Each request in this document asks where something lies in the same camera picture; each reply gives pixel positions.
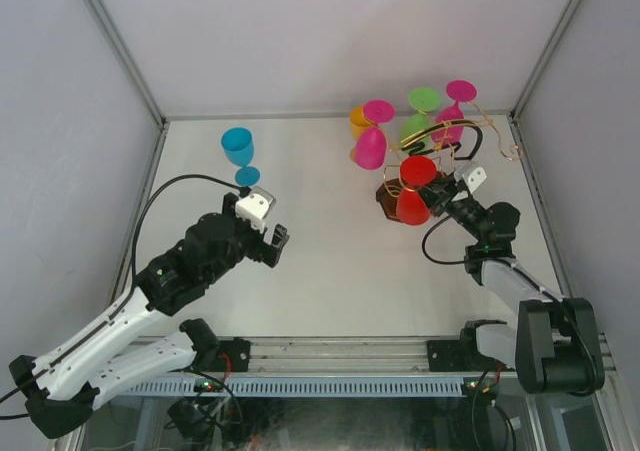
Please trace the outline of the red plastic wine glass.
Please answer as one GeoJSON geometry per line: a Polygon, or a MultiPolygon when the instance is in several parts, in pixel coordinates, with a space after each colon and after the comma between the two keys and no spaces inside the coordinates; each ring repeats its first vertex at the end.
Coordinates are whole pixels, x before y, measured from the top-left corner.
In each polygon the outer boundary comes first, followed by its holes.
{"type": "Polygon", "coordinates": [[[422,155],[409,156],[400,165],[402,190],[397,198],[396,216],[404,224],[419,226],[430,217],[430,211],[419,191],[438,175],[435,163],[422,155]]]}

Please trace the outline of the gold wire wine glass rack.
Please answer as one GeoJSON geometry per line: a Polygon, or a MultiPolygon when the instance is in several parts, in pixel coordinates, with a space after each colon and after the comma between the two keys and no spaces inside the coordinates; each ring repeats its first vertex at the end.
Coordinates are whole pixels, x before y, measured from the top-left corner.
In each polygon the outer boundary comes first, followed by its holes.
{"type": "Polygon", "coordinates": [[[385,165],[383,170],[387,174],[394,169],[396,177],[385,177],[376,191],[376,201],[388,220],[417,226],[429,219],[430,208],[417,203],[418,192],[429,184],[427,178],[445,177],[440,154],[448,151],[451,168],[457,171],[458,162],[474,160],[482,147],[485,129],[499,131],[483,109],[478,111],[482,116],[480,121],[464,118],[457,105],[443,110],[434,124],[422,111],[410,119],[410,132],[390,145],[396,161],[385,165]]]}

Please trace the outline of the pink wine glass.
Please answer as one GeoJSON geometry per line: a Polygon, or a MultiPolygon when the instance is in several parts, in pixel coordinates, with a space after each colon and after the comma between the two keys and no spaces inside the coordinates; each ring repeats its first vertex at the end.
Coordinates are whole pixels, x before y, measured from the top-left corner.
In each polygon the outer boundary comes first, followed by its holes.
{"type": "MultiPolygon", "coordinates": [[[[460,108],[461,103],[472,102],[477,96],[476,87],[469,81],[458,79],[449,82],[445,87],[446,95],[453,103],[444,108],[436,117],[436,122],[453,122],[464,119],[464,113],[460,108]]],[[[449,126],[435,132],[431,139],[438,145],[449,145],[460,141],[463,133],[462,126],[449,126]]]]}
{"type": "Polygon", "coordinates": [[[359,167],[375,170],[384,164],[388,149],[382,125],[394,118],[395,108],[384,100],[371,100],[361,106],[364,107],[365,117],[373,123],[373,127],[366,133],[365,159],[359,167]]]}

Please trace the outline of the green plastic wine glass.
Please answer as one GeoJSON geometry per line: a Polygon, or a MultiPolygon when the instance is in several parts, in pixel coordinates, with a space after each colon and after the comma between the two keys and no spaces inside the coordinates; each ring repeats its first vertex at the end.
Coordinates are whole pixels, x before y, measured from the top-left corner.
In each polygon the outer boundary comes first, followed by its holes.
{"type": "Polygon", "coordinates": [[[415,88],[408,93],[409,107],[414,111],[402,125],[400,143],[406,144],[416,133],[431,126],[430,114],[437,110],[441,103],[440,94],[430,87],[415,88]]]}

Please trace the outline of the orange plastic wine glass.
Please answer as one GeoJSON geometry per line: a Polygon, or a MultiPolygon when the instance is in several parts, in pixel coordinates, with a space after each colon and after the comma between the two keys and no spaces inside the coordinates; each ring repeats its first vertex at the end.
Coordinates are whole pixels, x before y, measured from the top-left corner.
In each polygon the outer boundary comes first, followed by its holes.
{"type": "Polygon", "coordinates": [[[355,164],[362,166],[365,159],[366,133],[373,127],[373,123],[365,117],[363,106],[357,106],[351,111],[349,122],[351,136],[355,141],[350,157],[355,164]]]}

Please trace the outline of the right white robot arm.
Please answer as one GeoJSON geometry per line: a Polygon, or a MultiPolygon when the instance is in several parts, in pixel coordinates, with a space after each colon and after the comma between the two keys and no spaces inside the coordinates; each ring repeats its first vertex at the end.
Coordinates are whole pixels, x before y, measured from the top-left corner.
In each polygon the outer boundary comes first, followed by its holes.
{"type": "Polygon", "coordinates": [[[471,192],[479,180],[449,175],[418,192],[441,224],[453,220],[475,239],[459,265],[515,315],[512,324],[468,323],[472,337],[459,345],[461,362],[480,370],[499,361],[529,394],[592,395],[603,387],[605,370],[591,303],[553,291],[521,266],[512,251],[521,213],[508,202],[480,204],[471,192]]]}

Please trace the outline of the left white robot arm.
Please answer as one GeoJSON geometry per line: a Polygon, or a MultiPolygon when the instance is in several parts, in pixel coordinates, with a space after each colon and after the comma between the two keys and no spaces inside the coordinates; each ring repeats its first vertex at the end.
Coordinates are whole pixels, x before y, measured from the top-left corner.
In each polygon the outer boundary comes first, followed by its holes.
{"type": "Polygon", "coordinates": [[[219,358],[219,341],[201,318],[136,351],[123,350],[148,328],[175,316],[243,259],[275,267],[289,236],[277,226],[264,239],[275,198],[259,188],[227,194],[219,213],[203,215],[182,240],[154,258],[129,290],[65,343],[39,357],[21,355],[9,371],[27,415],[47,438],[86,423],[114,397],[160,374],[206,371],[219,358]]]}

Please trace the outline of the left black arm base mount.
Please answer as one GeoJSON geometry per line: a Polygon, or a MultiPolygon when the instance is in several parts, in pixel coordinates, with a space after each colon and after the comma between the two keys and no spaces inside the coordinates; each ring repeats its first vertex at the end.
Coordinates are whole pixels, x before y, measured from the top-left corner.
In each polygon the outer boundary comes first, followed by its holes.
{"type": "Polygon", "coordinates": [[[217,341],[199,350],[192,363],[202,372],[247,372],[251,354],[251,342],[233,338],[217,341]]]}

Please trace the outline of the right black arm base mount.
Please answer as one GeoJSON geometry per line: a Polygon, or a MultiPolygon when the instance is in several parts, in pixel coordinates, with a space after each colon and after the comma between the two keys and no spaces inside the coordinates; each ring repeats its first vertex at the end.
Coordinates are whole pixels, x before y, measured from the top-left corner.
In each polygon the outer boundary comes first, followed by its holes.
{"type": "Polygon", "coordinates": [[[482,355],[477,347],[461,340],[426,342],[429,369],[433,372],[495,371],[503,362],[482,355]]]}

